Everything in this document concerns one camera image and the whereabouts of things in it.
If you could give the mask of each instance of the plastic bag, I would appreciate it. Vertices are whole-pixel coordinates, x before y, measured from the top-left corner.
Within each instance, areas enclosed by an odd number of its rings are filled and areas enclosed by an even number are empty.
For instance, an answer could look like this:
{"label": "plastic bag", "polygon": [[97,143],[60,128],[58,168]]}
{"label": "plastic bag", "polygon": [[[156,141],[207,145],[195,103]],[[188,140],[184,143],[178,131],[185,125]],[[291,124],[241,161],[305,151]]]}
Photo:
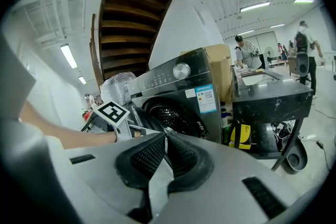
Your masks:
{"label": "plastic bag", "polygon": [[106,81],[100,86],[101,99],[104,103],[113,101],[120,105],[127,104],[131,101],[128,93],[127,84],[136,76],[132,72],[119,73]]}

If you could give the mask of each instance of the cardboard box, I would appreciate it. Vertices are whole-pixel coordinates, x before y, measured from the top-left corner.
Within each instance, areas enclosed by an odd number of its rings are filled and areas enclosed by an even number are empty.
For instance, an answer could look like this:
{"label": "cardboard box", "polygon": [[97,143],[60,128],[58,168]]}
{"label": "cardboard box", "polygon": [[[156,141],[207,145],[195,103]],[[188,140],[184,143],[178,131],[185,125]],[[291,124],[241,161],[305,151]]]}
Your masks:
{"label": "cardboard box", "polygon": [[218,85],[219,99],[222,102],[228,102],[231,99],[231,53],[230,48],[224,44],[217,44],[204,47],[209,57],[211,75],[214,82]]}

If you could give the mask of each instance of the person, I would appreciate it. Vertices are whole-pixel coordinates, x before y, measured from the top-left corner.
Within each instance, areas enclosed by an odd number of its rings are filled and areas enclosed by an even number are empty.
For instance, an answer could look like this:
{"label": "person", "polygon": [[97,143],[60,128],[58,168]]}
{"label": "person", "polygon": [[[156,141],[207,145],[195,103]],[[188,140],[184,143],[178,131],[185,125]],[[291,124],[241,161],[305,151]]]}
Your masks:
{"label": "person", "polygon": [[295,50],[294,44],[291,40],[289,41],[288,54],[289,54],[289,57],[295,57],[296,56],[296,50]]}
{"label": "person", "polygon": [[[309,57],[309,68],[308,68],[308,72],[310,75],[310,80],[311,80],[311,88],[313,90],[313,99],[316,98],[316,62],[315,62],[315,58],[312,54],[312,51],[314,50],[314,47],[317,48],[317,51],[319,53],[319,57],[323,58],[323,54],[321,51],[321,46],[318,43],[318,41],[316,40],[316,38],[314,38],[311,34],[311,31],[307,25],[307,23],[302,20],[300,22],[299,25],[299,29],[297,31],[297,33],[300,32],[301,34],[304,34],[307,38],[307,54]],[[307,80],[307,76],[304,77],[300,77],[300,83],[301,84],[306,84],[306,80]]]}
{"label": "person", "polygon": [[258,53],[252,42],[248,40],[243,40],[242,36],[235,37],[238,46],[236,47],[236,57],[238,64],[243,68],[243,62],[251,69],[261,68],[261,61],[259,59]]}
{"label": "person", "polygon": [[117,136],[114,132],[91,134],[57,126],[45,120],[28,101],[24,103],[20,119],[38,127],[45,135],[60,139],[63,148],[88,147],[115,143]]}
{"label": "person", "polygon": [[285,63],[287,63],[287,49],[284,45],[282,45],[281,43],[278,43],[278,49],[279,49],[279,52],[281,54],[281,59],[283,61],[285,61]]}

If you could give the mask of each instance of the front-loading washing machine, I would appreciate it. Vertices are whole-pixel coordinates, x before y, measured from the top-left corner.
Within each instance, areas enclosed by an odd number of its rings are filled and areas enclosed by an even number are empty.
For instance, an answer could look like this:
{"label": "front-loading washing machine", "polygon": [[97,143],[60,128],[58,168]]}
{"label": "front-loading washing machine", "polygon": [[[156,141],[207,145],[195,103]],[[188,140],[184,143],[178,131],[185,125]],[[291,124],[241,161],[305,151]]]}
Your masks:
{"label": "front-loading washing machine", "polygon": [[222,142],[217,86],[203,48],[180,55],[128,84],[135,106],[173,130]]}

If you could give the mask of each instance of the ceiling light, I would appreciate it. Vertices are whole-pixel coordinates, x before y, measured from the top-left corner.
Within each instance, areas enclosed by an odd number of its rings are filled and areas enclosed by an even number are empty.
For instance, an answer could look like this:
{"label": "ceiling light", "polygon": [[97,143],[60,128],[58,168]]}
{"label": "ceiling light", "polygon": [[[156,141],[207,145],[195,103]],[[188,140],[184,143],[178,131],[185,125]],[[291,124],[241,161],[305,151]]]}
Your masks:
{"label": "ceiling light", "polygon": [[85,79],[83,78],[83,76],[80,76],[78,79],[80,80],[81,83],[86,84],[86,81],[85,81]]}
{"label": "ceiling light", "polygon": [[65,58],[67,59],[68,63],[70,64],[71,68],[77,68],[77,64],[74,57],[72,56],[69,44],[62,45],[61,50]]}
{"label": "ceiling light", "polygon": [[294,0],[294,3],[312,3],[314,0]]}
{"label": "ceiling light", "polygon": [[253,31],[254,31],[254,30],[250,30],[250,31],[247,31],[247,32],[243,32],[243,33],[238,34],[238,36],[243,35],[243,34],[247,34],[247,33],[251,33],[251,32],[253,32]]}
{"label": "ceiling light", "polygon": [[267,1],[267,2],[262,2],[262,3],[259,3],[259,4],[247,6],[247,7],[241,8],[240,12],[245,12],[247,10],[254,9],[254,8],[265,7],[265,6],[268,6],[269,4],[270,4],[270,1]]}
{"label": "ceiling light", "polygon": [[285,25],[285,24],[281,24],[281,25],[273,25],[273,26],[271,26],[270,28],[273,28],[273,27],[279,27],[279,26],[283,26],[283,25]]}

